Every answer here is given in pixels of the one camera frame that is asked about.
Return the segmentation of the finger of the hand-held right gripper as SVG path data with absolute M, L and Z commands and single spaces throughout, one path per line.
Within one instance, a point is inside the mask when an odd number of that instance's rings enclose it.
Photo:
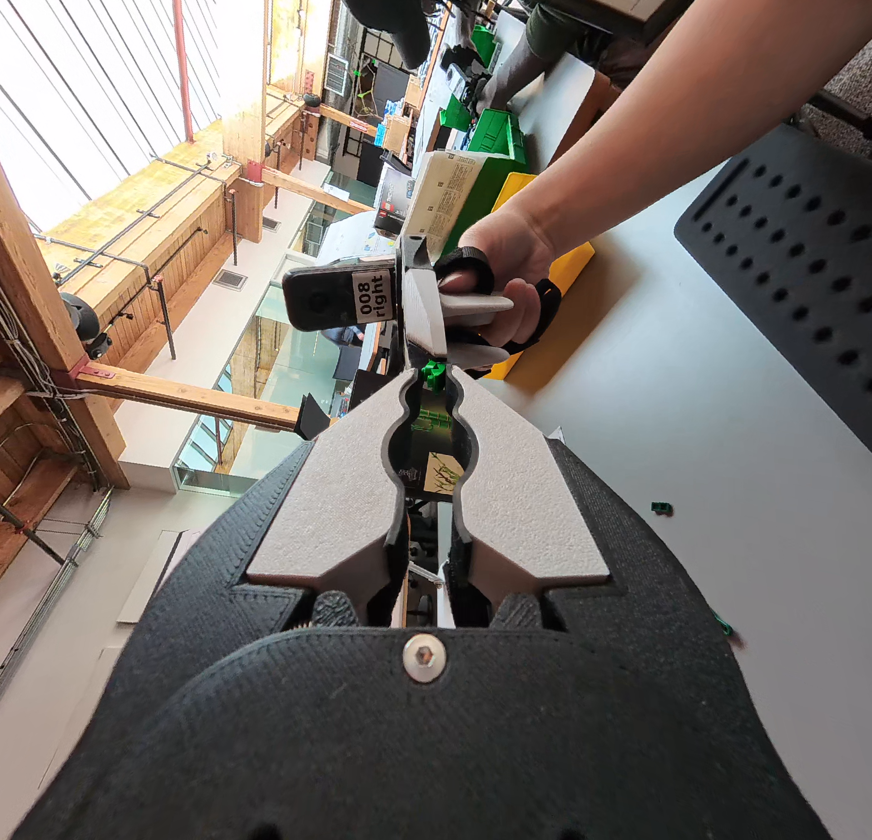
M 441 296 L 431 268 L 405 268 L 402 308 L 406 344 L 433 361 L 445 361 L 447 346 Z

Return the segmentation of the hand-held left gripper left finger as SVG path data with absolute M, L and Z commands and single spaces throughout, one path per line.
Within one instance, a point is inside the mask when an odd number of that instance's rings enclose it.
M 321 432 L 248 565 L 250 581 L 340 591 L 370 625 L 391 624 L 408 538 L 405 487 L 389 447 L 411 414 L 418 378 L 403 370 Z

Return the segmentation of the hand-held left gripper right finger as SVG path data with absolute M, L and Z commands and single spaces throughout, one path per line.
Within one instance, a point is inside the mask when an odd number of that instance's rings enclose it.
M 513 594 L 609 583 L 609 567 L 546 435 L 457 367 L 448 599 L 457 628 L 485 628 Z

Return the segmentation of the person's right forearm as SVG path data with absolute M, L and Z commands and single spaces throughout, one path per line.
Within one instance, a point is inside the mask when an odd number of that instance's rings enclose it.
M 602 119 L 502 209 L 547 267 L 747 148 L 869 40 L 870 0 L 696 0 Z

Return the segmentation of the person's right hand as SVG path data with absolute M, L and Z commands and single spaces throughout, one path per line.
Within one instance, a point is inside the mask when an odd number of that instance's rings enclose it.
M 495 276 L 495 289 L 513 302 L 499 311 L 478 332 L 489 345 L 522 344 L 535 332 L 540 320 L 540 297 L 535 285 L 548 276 L 555 253 L 525 212 L 505 204 L 467 229 L 459 247 L 472 247 L 485 254 Z

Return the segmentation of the white folded leaflets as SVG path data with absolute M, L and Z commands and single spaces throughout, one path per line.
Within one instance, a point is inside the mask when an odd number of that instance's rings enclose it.
M 423 237 L 432 263 L 441 257 L 487 158 L 484 152 L 460 150 L 424 155 L 401 236 Z

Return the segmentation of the black box red label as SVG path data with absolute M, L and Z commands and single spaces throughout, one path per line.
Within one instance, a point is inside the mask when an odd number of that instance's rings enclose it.
M 385 236 L 400 235 L 411 207 L 415 179 L 385 163 L 376 191 L 374 228 Z

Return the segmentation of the black bamboo picture box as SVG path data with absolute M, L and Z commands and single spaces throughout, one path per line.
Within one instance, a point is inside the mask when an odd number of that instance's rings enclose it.
M 452 427 L 445 393 L 433 393 L 424 386 L 419 414 L 407 432 L 400 435 L 402 445 L 394 466 L 407 498 L 451 503 L 453 491 L 464 474 L 461 462 L 453 454 Z

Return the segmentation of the yellow plastic bin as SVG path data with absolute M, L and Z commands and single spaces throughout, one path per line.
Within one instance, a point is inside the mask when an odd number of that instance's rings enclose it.
M 534 174 L 509 173 L 496 198 L 493 212 L 500 209 L 510 198 L 534 180 Z M 536 331 L 538 337 L 541 336 L 555 318 L 563 296 L 571 289 L 573 283 L 593 258 L 594 254 L 595 249 L 591 243 L 585 243 L 575 248 L 556 259 L 550 266 L 548 278 L 541 280 L 536 285 L 541 300 L 540 322 Z

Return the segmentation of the black hand-held device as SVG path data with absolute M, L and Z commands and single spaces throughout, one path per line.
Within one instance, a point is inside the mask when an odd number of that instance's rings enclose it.
M 477 50 L 456 44 L 442 53 L 440 67 L 446 73 L 452 96 L 475 116 L 478 89 L 490 77 Z

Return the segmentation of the black spotlight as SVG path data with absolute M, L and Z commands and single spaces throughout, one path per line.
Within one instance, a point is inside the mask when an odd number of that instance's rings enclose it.
M 80 297 L 63 291 L 60 291 L 59 294 L 79 340 L 90 342 L 97 338 L 101 333 L 97 313 Z

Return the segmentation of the red ceiling pipe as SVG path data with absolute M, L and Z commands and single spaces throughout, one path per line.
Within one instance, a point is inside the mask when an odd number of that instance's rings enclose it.
M 182 111 L 182 120 L 185 132 L 185 139 L 188 143 L 195 143 L 193 116 L 190 104 L 189 77 L 188 77 L 188 56 L 186 48 L 186 39 L 184 35 L 184 13 L 183 1 L 171 0 L 172 5 L 172 21 L 174 46 L 177 54 L 179 80 L 180 80 L 180 106 Z

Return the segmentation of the black perforated chair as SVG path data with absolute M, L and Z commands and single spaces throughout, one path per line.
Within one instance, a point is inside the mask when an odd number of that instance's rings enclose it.
M 869 444 L 870 161 L 780 125 L 720 170 L 674 234 Z

